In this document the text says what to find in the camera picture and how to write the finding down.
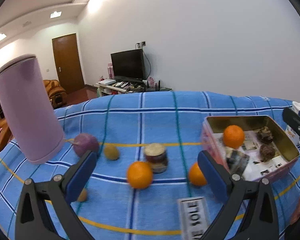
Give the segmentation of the dark passion fruit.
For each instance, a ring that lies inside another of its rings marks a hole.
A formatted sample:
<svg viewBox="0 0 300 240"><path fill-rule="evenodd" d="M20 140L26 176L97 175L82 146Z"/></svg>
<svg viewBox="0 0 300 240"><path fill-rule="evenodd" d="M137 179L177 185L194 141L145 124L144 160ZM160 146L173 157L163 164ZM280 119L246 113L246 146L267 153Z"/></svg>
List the dark passion fruit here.
<svg viewBox="0 0 300 240"><path fill-rule="evenodd" d="M267 144L263 144L260 147L260 158L262 159L263 162L270 161L275 157L275 149Z"/></svg>
<svg viewBox="0 0 300 240"><path fill-rule="evenodd" d="M258 140L264 144L271 144L274 139L271 130L267 126L264 126L261 129L259 129L256 132L256 135Z"/></svg>

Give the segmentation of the pink metal tin box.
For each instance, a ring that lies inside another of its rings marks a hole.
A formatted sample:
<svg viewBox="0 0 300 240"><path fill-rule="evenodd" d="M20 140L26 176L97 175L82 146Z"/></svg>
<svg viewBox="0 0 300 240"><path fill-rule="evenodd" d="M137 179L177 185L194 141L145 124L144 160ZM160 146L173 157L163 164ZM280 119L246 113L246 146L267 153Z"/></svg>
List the pink metal tin box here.
<svg viewBox="0 0 300 240"><path fill-rule="evenodd" d="M226 152L223 144L223 132L236 125L243 129L245 139L238 149L249 155L249 163L241 176L247 181L259 181L267 178L274 182L284 177L298 160L300 153L284 130L269 116L208 116L203 122L203 149L207 151L216 163L221 164L230 173L226 163ZM264 143L257 138L256 132L267 126L273 134L272 146L276 153L270 161L263 162L260 158L260 147Z"/></svg>

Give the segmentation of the small yellow-brown fruit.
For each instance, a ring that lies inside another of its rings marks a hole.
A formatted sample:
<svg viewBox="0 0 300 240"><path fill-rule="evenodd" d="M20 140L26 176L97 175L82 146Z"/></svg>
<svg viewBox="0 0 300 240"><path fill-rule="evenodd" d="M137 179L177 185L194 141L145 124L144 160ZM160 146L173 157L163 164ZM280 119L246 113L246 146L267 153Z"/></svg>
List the small yellow-brown fruit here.
<svg viewBox="0 0 300 240"><path fill-rule="evenodd" d="M108 160L117 160L120 157L119 150L114 145L105 145L103 152Z"/></svg>
<svg viewBox="0 0 300 240"><path fill-rule="evenodd" d="M79 194L77 201L78 202L85 202L87 200L88 197L88 192L87 189L83 189L82 192Z"/></svg>

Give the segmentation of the orange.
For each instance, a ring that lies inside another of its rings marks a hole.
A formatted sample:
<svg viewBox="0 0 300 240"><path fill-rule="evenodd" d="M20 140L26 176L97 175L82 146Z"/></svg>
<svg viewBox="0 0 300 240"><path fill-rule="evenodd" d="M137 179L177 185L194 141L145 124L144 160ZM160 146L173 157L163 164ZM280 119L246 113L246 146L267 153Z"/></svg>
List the orange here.
<svg viewBox="0 0 300 240"><path fill-rule="evenodd" d="M227 147L238 149L245 139L244 131L236 125L228 126L223 132L223 144Z"/></svg>
<svg viewBox="0 0 300 240"><path fill-rule="evenodd" d="M135 161L127 169L127 181L134 189L145 189L151 185L153 172L149 163Z"/></svg>
<svg viewBox="0 0 300 240"><path fill-rule="evenodd" d="M189 181L192 185L201 187L205 186L207 184L207 181L202 173L202 171L199 168L199 165L197 162L195 162L190 170L189 170Z"/></svg>

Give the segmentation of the round purple turnip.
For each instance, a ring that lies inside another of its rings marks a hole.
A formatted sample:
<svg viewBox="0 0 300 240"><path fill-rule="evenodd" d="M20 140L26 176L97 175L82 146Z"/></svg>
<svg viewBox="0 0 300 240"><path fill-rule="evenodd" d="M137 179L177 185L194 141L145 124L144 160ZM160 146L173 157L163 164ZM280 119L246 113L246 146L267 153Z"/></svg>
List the round purple turnip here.
<svg viewBox="0 0 300 240"><path fill-rule="evenodd" d="M68 139L66 142L69 142L73 146L74 152L79 157L82 157L88 151L99 152L98 140L88 133L80 133L74 139Z"/></svg>

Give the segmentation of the blue plaid tablecloth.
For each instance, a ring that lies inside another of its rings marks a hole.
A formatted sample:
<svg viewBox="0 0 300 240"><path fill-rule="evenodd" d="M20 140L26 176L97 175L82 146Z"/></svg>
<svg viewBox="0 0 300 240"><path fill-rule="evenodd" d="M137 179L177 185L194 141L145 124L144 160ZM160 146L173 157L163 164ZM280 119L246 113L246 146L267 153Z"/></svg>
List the blue plaid tablecloth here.
<svg viewBox="0 0 300 240"><path fill-rule="evenodd" d="M103 154L87 185L88 199L72 208L95 239L182 239L178 199L204 197L211 223L222 207L208 185L187 185L186 171L202 150L202 124L207 116L268 115L283 129L282 110L290 100L264 96L235 97L211 92L153 92L96 98L55 110L65 138L89 133L100 143L114 145L120 158ZM126 170L144 161L143 148L167 146L168 167L155 174L144 190L132 189ZM32 165L15 139L0 152L0 227L14 239L18 200L27 178L48 181L78 161L72 145L42 165ZM280 239L300 197L300 158L286 176L273 183Z"/></svg>

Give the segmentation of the white TV stand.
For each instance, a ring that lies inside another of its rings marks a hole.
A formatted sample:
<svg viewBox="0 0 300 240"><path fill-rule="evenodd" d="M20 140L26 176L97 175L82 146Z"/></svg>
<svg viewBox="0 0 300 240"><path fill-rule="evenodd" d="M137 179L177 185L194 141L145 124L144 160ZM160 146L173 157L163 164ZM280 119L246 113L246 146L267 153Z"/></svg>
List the white TV stand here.
<svg viewBox="0 0 300 240"><path fill-rule="evenodd" d="M151 87L148 81L141 82L125 82L115 81L113 79L104 79L98 81L96 84L98 97L106 95L129 94L129 93L142 93L142 92L168 92L172 91L171 88L161 86L161 82L155 83Z"/></svg>

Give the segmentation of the brown wooden door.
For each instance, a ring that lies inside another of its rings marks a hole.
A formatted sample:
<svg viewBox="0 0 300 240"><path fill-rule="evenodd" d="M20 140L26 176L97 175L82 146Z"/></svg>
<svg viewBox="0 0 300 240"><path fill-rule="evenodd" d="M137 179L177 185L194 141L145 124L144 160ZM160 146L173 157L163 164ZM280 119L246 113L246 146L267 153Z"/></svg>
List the brown wooden door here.
<svg viewBox="0 0 300 240"><path fill-rule="evenodd" d="M53 38L52 48L60 85L68 94L84 88L76 33Z"/></svg>

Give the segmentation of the black television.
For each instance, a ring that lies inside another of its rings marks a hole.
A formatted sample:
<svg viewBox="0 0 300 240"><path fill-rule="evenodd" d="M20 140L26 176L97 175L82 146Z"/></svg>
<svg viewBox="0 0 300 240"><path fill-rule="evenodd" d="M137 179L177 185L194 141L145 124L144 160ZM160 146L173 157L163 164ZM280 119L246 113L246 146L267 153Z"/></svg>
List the black television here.
<svg viewBox="0 0 300 240"><path fill-rule="evenodd" d="M115 79L145 78L145 63L141 49L112 53L111 62Z"/></svg>

